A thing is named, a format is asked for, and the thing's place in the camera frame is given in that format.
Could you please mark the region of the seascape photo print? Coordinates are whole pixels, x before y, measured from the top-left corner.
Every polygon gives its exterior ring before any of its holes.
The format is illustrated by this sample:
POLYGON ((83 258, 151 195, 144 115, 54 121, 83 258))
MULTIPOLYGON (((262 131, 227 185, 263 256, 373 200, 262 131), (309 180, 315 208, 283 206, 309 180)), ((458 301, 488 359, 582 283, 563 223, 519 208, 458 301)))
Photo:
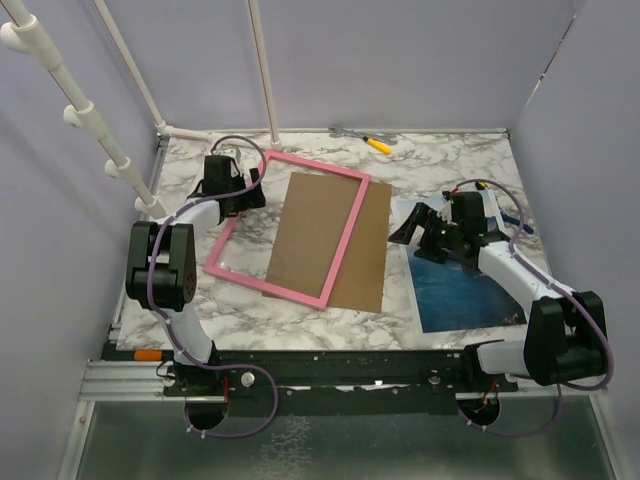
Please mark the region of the seascape photo print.
MULTIPOLYGON (((493 198, 487 191, 474 192, 479 192, 483 198, 487 222, 484 245, 490 240, 507 241, 509 237, 501 230, 500 218, 486 212, 493 198)), ((441 207, 440 195, 418 202, 436 211, 441 207)), ((414 205, 403 201, 398 209, 406 210, 408 217, 414 205)), ((411 242, 403 246, 423 333, 492 329, 526 323, 519 303, 495 280, 481 272, 478 264, 466 265, 453 253, 444 264, 425 259, 424 228, 418 227, 411 242)))

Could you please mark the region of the pink picture frame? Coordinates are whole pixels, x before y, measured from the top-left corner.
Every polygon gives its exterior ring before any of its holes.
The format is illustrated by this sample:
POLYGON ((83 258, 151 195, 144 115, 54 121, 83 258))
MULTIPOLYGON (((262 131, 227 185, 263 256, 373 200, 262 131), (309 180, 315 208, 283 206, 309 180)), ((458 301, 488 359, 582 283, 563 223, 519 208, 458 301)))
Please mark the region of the pink picture frame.
POLYGON ((359 172, 356 170, 340 167, 337 165, 327 164, 316 160, 305 159, 292 154, 278 152, 275 150, 265 151, 266 162, 278 161, 284 162, 296 166, 306 167, 312 170, 324 171, 330 174, 348 177, 360 181, 357 193, 355 195, 353 204, 349 211, 349 216, 346 219, 344 229, 342 231, 339 243, 336 247, 336 251, 332 262, 330 264, 325 282, 318 297, 313 297, 301 292, 287 289, 265 280, 260 280, 255 277, 250 277, 241 273, 237 273, 231 270, 227 270, 218 264, 218 260, 222 255, 224 248, 232 233, 234 232, 241 216, 232 217, 224 224, 222 231, 220 232, 211 252, 203 265, 203 272, 207 275, 230 281, 232 283, 247 287, 249 289, 259 291, 262 293, 271 294, 277 298, 289 300, 297 304, 305 305, 319 310, 324 310, 327 307, 331 291, 336 281, 340 266, 345 256, 352 232, 354 230, 359 212, 364 203, 365 195, 369 187, 371 176, 369 174, 359 172))

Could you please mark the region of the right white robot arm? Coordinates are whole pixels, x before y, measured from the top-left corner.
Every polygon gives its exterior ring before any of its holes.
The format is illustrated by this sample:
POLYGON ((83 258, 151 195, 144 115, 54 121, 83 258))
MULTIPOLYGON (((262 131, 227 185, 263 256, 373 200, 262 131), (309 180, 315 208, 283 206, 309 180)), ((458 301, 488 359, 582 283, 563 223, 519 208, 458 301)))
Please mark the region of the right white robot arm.
POLYGON ((471 359, 459 367, 461 383, 481 391, 496 375, 526 377, 541 386, 578 388, 582 379, 599 377, 604 387, 613 374, 613 355, 606 336, 604 305, 592 291, 578 292, 531 263, 501 228, 490 228, 485 213, 488 195, 453 190, 436 209, 424 202, 388 240, 407 245, 420 229, 415 254, 436 264, 449 258, 499 285, 525 315, 521 340, 497 340, 466 347, 471 359))

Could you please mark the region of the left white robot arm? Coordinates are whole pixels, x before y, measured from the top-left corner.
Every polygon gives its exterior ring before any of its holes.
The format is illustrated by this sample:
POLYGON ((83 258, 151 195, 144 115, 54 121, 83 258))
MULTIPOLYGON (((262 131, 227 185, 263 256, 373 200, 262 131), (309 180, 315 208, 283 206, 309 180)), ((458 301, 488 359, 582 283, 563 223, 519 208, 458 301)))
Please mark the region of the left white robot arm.
POLYGON ((220 385, 221 364, 215 342, 205 333, 192 300, 197 289, 196 240, 225 220, 262 208, 266 198, 257 168, 250 179, 240 173, 236 159, 208 155, 203 178, 196 184, 178 219, 137 221, 131 227, 125 291, 162 323, 170 338, 174 360, 189 365, 186 382, 206 395, 220 385))

